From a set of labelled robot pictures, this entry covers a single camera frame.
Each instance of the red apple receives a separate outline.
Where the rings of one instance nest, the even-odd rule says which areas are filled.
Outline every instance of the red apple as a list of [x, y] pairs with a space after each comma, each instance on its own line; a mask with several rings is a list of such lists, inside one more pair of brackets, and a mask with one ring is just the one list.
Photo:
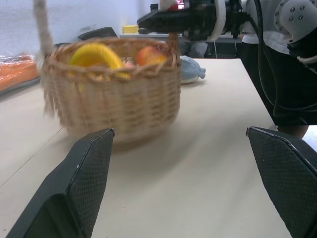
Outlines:
[[166, 54], [153, 46], [146, 46], [138, 53], [138, 64], [147, 65], [162, 63], [166, 60]]

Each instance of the wall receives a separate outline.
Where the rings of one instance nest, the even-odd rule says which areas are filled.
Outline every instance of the wall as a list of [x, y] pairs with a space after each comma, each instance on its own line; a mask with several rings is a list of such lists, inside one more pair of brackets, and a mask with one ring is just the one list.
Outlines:
[[[74, 42], [90, 30], [111, 26], [119, 35], [123, 24], [150, 11], [159, 0], [47, 0], [55, 43]], [[0, 55], [39, 49], [32, 0], [0, 0]]]

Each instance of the yellow box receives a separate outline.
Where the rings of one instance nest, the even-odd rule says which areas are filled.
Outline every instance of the yellow box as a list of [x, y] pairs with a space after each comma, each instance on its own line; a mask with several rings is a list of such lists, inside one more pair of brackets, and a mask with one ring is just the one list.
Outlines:
[[138, 25], [127, 25], [127, 26], [123, 26], [122, 28], [122, 32], [123, 33], [137, 33], [139, 30]]

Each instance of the orange object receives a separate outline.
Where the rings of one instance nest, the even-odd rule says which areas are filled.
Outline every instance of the orange object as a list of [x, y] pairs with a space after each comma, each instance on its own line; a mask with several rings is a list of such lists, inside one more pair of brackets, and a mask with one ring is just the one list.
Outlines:
[[29, 56], [20, 59], [0, 62], [0, 92], [39, 76], [36, 64]]
[[162, 63], [166, 59], [166, 54], [153, 46], [146, 46], [138, 53], [139, 65]]

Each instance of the black cable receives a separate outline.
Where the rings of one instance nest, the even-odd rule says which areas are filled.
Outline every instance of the black cable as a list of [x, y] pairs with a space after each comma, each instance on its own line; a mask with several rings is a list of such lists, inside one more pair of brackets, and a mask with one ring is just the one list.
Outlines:
[[[256, 32], [258, 39], [259, 39], [259, 75], [260, 75], [260, 82], [263, 89], [263, 92], [268, 99], [268, 101], [274, 106], [273, 109], [273, 115], [277, 118], [280, 117], [287, 117], [287, 116], [295, 116], [294, 112], [304, 112], [304, 113], [310, 113], [314, 112], [314, 110], [306, 111], [307, 109], [310, 109], [312, 107], [317, 106], [317, 103], [303, 107], [303, 108], [286, 108], [280, 105], [280, 80], [277, 77], [277, 70], [276, 70], [276, 64], [273, 62], [273, 58], [264, 42], [264, 27], [263, 27], [263, 16], [262, 16], [262, 6], [260, 0], [254, 0], [256, 11], [257, 11], [257, 18], [258, 18], [258, 25], [256, 25], [255, 21], [250, 17], [249, 21], [254, 28], [254, 31]], [[273, 100], [268, 96], [268, 93], [265, 91], [264, 82], [263, 82], [263, 71], [262, 71], [262, 61], [263, 61], [263, 53], [269, 63], [269, 66], [271, 68], [274, 82], [275, 82], [275, 100], [273, 103]], [[288, 113], [279, 113], [278, 109], [283, 109], [285, 111], [288, 111]]]

